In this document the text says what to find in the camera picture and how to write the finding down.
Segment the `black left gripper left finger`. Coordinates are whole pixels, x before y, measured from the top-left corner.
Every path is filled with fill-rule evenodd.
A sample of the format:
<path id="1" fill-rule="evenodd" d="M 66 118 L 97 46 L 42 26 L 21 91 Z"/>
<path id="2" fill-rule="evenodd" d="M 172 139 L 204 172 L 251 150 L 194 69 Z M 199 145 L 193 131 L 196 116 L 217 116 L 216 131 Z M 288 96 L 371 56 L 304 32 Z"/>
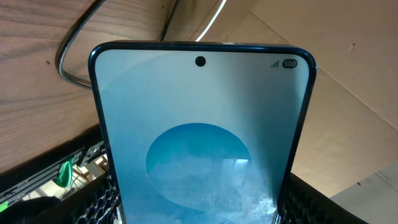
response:
<path id="1" fill-rule="evenodd" d="M 120 195 L 109 173 L 104 173 L 60 204 L 33 218 L 33 224 L 105 224 L 121 220 Z"/>

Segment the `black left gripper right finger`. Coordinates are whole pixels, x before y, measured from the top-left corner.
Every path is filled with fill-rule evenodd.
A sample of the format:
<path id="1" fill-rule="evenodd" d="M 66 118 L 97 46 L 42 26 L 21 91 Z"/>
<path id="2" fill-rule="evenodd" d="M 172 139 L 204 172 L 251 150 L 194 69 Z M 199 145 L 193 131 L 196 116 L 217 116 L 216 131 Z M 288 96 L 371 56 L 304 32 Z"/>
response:
<path id="1" fill-rule="evenodd" d="M 278 202 L 281 224 L 367 224 L 295 174 L 287 179 Z"/>

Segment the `blue Galaxy smartphone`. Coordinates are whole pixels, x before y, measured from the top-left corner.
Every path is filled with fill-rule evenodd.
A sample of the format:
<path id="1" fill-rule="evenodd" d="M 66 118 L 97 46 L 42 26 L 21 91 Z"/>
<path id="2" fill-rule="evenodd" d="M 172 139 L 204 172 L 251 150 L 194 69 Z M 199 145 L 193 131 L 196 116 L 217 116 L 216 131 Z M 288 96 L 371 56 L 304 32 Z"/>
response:
<path id="1" fill-rule="evenodd" d="M 120 40 L 88 59 L 124 223 L 272 223 L 317 75 L 291 45 Z"/>

